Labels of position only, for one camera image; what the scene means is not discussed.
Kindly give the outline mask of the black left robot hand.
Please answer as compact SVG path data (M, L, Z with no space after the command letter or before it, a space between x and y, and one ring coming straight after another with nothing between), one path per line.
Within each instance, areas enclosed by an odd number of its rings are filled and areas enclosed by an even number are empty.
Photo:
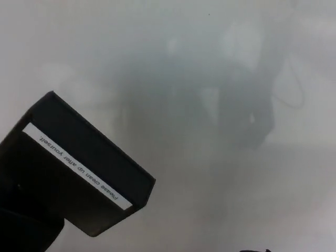
M64 224L52 215L35 217L1 208L1 251L46 251Z

